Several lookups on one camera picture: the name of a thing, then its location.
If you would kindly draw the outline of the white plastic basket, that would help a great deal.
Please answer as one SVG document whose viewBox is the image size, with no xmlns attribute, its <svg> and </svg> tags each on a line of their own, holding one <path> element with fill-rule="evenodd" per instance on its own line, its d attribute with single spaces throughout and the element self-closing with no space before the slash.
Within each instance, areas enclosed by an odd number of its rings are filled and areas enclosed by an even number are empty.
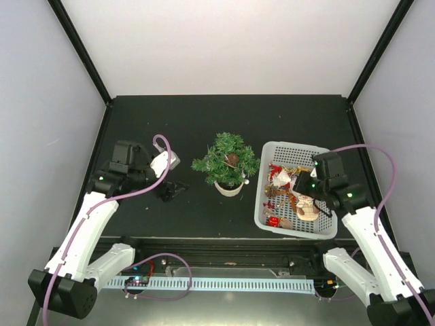
<svg viewBox="0 0 435 326">
<path fill-rule="evenodd" d="M 263 146 L 254 211 L 254 223 L 258 228 L 278 234 L 280 237 L 284 238 L 328 240 L 336 236 L 338 228 L 336 214 L 327 209 L 324 202 L 318 199 L 315 201 L 316 205 L 320 208 L 319 217 L 316 221 L 302 221 L 297 217 L 297 214 L 293 212 L 289 203 L 285 203 L 282 209 L 277 207 L 285 196 L 277 195 L 274 198 L 268 198 L 264 193 L 265 186 L 272 183 L 268 178 L 270 164 L 290 168 L 303 166 L 313 170 L 314 163 L 312 161 L 312 156 L 327 151 L 328 150 L 323 147 L 278 141 L 270 141 Z M 280 187 L 279 190 L 288 190 L 292 192 L 295 195 L 297 202 L 298 194 L 292 191 L 296 177 L 297 175 L 292 175 L 291 183 L 288 183 L 284 187 Z M 275 204 L 273 210 L 263 207 L 262 203 L 268 201 Z M 292 222 L 292 229 L 286 230 L 280 227 L 273 228 L 267 226 L 266 220 L 270 216 L 290 220 Z"/>
</svg>

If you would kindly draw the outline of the red star ornament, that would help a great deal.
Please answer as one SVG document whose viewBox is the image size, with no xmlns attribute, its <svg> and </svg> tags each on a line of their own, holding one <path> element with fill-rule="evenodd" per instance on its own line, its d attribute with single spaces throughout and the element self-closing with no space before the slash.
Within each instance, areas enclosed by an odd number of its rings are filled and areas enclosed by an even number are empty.
<svg viewBox="0 0 435 326">
<path fill-rule="evenodd" d="M 269 171 L 269 175 L 268 178 L 270 181 L 272 181 L 272 176 L 275 173 L 279 173 L 281 170 L 285 170 L 285 166 L 278 166 L 278 165 L 274 165 L 274 164 L 270 164 L 269 165 L 270 171 Z"/>
</svg>

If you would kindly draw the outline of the small green christmas tree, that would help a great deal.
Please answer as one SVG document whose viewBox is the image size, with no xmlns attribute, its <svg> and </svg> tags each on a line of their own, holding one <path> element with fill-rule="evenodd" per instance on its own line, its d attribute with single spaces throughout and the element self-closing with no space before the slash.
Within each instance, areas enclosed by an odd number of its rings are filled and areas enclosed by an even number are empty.
<svg viewBox="0 0 435 326">
<path fill-rule="evenodd" d="M 215 186 L 221 195 L 231 198 L 260 170 L 260 158 L 240 135 L 222 132 L 216 134 L 203 158 L 192 161 L 191 167 L 206 174 L 205 182 Z"/>
</svg>

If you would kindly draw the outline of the string lights with battery box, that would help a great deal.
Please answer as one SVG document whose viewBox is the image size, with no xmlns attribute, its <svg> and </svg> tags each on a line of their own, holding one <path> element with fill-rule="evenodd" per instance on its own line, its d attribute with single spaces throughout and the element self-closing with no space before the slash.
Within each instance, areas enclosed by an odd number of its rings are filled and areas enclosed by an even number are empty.
<svg viewBox="0 0 435 326">
<path fill-rule="evenodd" d="M 217 183 L 226 188 L 234 188 L 245 180 L 245 173 L 242 168 L 235 168 L 227 165 L 224 153 L 209 151 L 204 157 L 206 182 Z"/>
</svg>

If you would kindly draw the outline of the silver bow ornament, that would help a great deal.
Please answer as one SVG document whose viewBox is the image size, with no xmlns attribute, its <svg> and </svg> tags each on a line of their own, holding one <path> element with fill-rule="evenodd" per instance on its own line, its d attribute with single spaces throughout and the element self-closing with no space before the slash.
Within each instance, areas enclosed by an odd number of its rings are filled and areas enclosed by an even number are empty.
<svg viewBox="0 0 435 326">
<path fill-rule="evenodd" d="M 275 173 L 272 176 L 272 184 L 278 188 L 286 186 L 288 183 L 291 183 L 291 181 L 292 175 L 285 170 L 281 170 L 279 173 Z"/>
</svg>

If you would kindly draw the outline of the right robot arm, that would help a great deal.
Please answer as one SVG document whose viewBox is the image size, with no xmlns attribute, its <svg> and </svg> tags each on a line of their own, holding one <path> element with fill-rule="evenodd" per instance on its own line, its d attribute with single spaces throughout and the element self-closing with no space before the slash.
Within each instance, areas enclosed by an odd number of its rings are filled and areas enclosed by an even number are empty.
<svg viewBox="0 0 435 326">
<path fill-rule="evenodd" d="M 317 154 L 312 160 L 313 170 L 299 174 L 294 190 L 326 203 L 369 265 L 361 266 L 337 247 L 312 253 L 312 271 L 339 277 L 365 305 L 371 325 L 433 325 L 434 290 L 426 289 L 405 264 L 364 188 L 350 184 L 336 152 Z"/>
</svg>

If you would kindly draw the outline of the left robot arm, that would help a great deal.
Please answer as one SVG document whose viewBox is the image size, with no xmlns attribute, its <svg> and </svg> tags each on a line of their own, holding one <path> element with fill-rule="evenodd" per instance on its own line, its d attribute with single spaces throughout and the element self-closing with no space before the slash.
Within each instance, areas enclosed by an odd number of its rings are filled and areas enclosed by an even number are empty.
<svg viewBox="0 0 435 326">
<path fill-rule="evenodd" d="M 51 311 L 83 319 L 97 295 L 123 270 L 138 271 L 146 255 L 129 244 L 116 243 L 95 261 L 91 256 L 103 230 L 122 201 L 156 192 L 163 200 L 174 197 L 175 183 L 166 176 L 180 162 L 166 137 L 152 139 L 157 154 L 151 156 L 139 143 L 118 141 L 110 160 L 91 176 L 81 208 L 62 245 L 43 270 L 33 270 L 29 287 L 41 307 L 42 323 Z"/>
</svg>

